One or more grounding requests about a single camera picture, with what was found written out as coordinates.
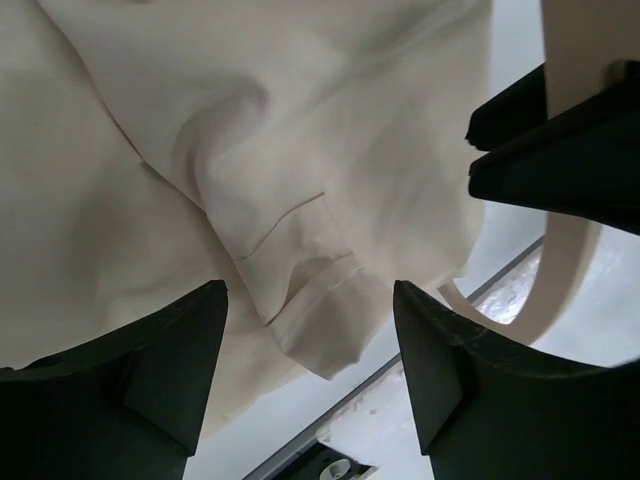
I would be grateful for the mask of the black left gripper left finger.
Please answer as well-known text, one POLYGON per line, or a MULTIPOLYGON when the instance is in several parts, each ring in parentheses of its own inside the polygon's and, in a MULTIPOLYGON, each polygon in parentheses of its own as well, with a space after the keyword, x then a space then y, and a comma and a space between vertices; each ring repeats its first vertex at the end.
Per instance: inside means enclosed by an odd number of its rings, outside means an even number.
POLYGON ((180 479, 197 449, 228 312, 223 281, 1 372, 5 479, 180 479))

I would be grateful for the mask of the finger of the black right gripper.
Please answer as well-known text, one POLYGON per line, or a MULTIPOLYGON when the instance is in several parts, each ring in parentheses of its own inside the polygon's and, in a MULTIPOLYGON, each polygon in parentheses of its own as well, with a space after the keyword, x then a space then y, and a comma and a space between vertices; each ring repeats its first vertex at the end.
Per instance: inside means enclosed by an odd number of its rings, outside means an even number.
POLYGON ((478 150, 493 150, 547 120, 545 64, 510 85, 471 115, 465 139, 478 150))
POLYGON ((610 88, 483 155, 478 199, 639 232, 639 90, 610 88))

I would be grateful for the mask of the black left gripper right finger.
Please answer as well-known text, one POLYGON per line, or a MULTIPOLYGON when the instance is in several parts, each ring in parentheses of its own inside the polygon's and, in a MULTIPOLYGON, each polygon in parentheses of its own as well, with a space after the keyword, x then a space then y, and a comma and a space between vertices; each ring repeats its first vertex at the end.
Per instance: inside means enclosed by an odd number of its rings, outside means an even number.
POLYGON ((437 479, 635 479, 639 365, 537 351, 410 282, 393 311, 420 449, 437 479))

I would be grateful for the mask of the beige hanger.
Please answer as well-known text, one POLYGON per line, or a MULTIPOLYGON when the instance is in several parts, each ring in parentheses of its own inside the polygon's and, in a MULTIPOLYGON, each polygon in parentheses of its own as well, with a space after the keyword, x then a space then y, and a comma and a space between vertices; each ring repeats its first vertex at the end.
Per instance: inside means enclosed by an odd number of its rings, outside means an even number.
POLYGON ((523 344, 539 339, 577 293, 602 226, 639 230, 639 5, 545 1, 545 60, 477 108, 467 141, 477 199, 544 211, 539 267, 507 324, 477 310, 453 283, 450 308, 523 344))

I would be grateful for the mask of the beige trousers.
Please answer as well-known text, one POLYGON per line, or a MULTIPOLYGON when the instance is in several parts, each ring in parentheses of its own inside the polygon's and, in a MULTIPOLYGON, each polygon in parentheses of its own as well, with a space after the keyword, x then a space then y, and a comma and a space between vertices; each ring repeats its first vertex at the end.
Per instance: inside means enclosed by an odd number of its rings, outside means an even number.
POLYGON ((204 431, 463 275, 488 1, 5 1, 1 362, 225 281, 204 431))

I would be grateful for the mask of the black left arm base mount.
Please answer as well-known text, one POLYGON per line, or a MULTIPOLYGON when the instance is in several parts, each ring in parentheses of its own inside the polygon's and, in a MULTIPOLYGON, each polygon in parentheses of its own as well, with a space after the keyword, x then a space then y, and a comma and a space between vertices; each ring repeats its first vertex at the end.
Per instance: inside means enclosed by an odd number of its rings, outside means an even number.
POLYGON ((289 442, 247 474, 245 480, 367 479, 377 468, 317 440, 289 442))

